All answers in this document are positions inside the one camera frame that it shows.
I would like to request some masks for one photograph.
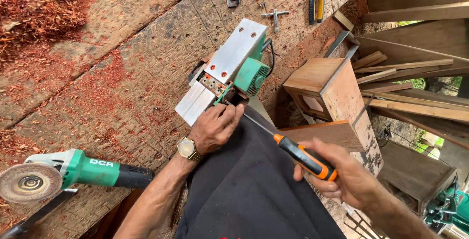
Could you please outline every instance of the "orange screwdriver handle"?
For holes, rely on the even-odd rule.
[[[337,177],[337,170],[316,152],[305,149],[304,146],[290,140],[288,137],[275,134],[274,140],[278,146],[288,152],[301,166],[320,179],[334,181]]]

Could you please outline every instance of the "wristwatch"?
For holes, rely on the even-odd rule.
[[[197,152],[194,141],[187,137],[183,137],[177,142],[177,152],[179,152],[179,155],[182,157],[195,162],[199,162],[203,158],[203,155]]]

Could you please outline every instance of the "green angle grinder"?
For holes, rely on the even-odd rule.
[[[36,154],[0,174],[0,196],[13,203],[33,203],[52,197],[70,185],[144,189],[153,170],[88,158],[82,150]]]

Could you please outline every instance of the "man's left hand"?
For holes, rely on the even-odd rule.
[[[196,144],[197,152],[206,155],[225,144],[243,116],[244,105],[217,104],[203,112],[192,125],[188,138]]]

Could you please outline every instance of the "watch face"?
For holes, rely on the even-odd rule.
[[[177,146],[177,151],[183,157],[189,157],[194,153],[194,144],[189,139],[183,139]]]

